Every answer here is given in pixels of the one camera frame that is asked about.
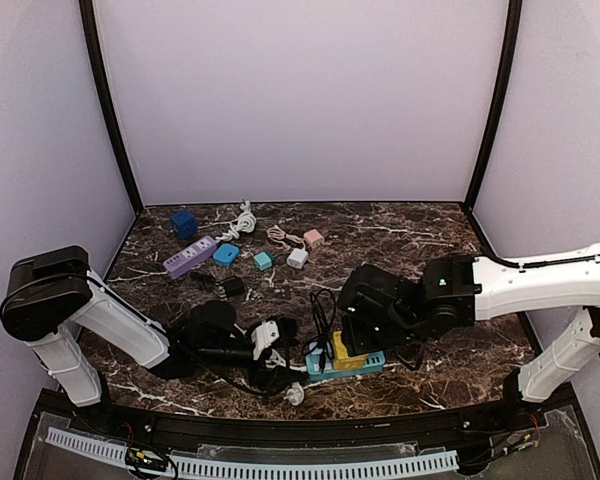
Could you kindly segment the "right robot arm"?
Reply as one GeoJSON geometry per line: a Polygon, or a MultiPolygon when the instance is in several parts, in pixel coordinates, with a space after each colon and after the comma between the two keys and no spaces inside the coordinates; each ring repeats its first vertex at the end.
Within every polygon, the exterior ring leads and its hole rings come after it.
{"type": "Polygon", "coordinates": [[[417,281],[365,264],[346,280],[337,307],[352,356],[422,343],[510,313],[574,307],[565,331],[505,382],[509,402],[542,403],[600,357],[600,241],[547,256],[436,258],[417,281]]]}

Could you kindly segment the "yellow cube socket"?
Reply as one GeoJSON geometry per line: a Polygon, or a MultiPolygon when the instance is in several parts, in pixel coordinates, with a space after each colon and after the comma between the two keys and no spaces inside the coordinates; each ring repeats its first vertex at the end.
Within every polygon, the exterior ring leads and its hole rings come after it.
{"type": "Polygon", "coordinates": [[[341,331],[335,331],[332,334],[332,345],[334,348],[333,368],[336,371],[357,370],[366,365],[369,355],[350,356],[347,347],[342,341],[341,331]]]}

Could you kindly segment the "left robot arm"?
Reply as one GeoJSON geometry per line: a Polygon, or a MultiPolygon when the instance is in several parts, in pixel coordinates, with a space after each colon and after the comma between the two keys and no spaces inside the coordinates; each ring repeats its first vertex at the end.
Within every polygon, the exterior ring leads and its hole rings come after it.
{"type": "Polygon", "coordinates": [[[290,349],[281,319],[243,330],[237,312],[223,300],[194,307],[170,327],[141,314],[91,269],[88,253],[74,245],[21,259],[9,272],[0,321],[26,344],[77,407],[103,402],[105,381],[82,353],[69,327],[83,327],[126,353],[152,375],[192,376],[198,366],[218,374],[242,368],[241,391],[259,397],[283,393],[295,383],[290,358],[270,360],[290,349]]]}

